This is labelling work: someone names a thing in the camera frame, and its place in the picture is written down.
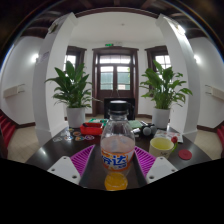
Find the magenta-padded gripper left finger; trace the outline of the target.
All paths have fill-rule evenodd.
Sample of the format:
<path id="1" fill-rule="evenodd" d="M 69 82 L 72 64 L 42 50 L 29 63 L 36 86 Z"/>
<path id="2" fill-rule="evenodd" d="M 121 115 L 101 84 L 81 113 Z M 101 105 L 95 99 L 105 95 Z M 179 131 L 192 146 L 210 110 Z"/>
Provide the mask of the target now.
<path id="1" fill-rule="evenodd" d="M 94 145 L 88 146 L 71 157 L 62 156 L 48 172 L 74 184 L 79 184 L 88 165 Z"/>

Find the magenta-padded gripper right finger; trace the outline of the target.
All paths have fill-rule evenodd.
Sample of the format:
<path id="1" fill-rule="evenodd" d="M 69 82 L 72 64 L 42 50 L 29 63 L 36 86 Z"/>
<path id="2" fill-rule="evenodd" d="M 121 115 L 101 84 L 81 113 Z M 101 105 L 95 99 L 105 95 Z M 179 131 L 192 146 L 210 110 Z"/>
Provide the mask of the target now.
<path id="1" fill-rule="evenodd" d="M 135 156 L 148 184 L 178 171 L 165 157 L 154 157 L 139 147 L 135 147 Z"/>

